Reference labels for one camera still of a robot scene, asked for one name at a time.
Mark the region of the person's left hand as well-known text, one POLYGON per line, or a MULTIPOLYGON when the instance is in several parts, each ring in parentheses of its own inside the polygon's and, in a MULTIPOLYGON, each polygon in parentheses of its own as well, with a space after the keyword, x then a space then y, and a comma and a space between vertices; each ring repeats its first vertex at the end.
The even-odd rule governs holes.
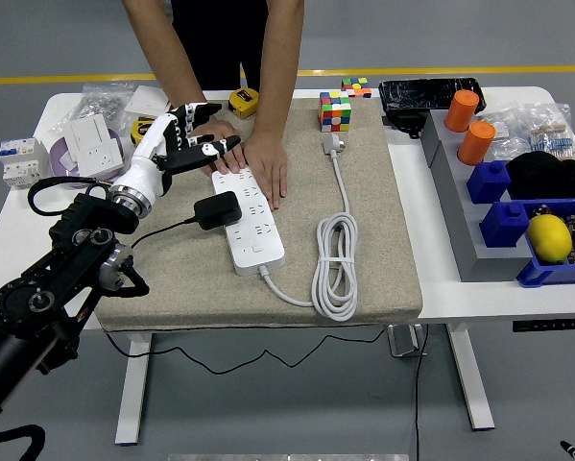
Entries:
POLYGON ((271 210, 287 194, 287 153, 280 137, 254 131, 244 144, 245 160, 271 210))

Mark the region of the person's right hand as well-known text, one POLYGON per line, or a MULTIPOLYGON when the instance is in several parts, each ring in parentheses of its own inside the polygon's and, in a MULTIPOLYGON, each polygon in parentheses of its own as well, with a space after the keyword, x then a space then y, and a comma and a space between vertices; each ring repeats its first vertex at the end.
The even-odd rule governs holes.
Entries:
MULTIPOLYGON (((192 134, 194 136, 212 134, 215 140, 228 138, 233 135, 240 135, 240 133, 228 121, 218 119, 215 116, 211 116, 208 122, 196 128, 192 134)), ((210 177, 215 171, 222 174, 226 174, 228 172, 238 173, 246 166, 247 163, 243 154, 243 149, 240 144, 237 144, 222 158, 205 166, 202 171, 210 177)))

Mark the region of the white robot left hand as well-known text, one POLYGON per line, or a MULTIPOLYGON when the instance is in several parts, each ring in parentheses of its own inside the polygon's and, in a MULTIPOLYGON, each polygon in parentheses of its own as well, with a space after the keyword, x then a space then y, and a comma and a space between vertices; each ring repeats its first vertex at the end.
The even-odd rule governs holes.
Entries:
POLYGON ((114 182, 109 195, 153 204, 169 189, 171 176, 225 156, 240 143, 238 135, 189 136, 221 108, 218 103, 190 103, 161 114, 144 134, 132 154, 129 170, 114 182))

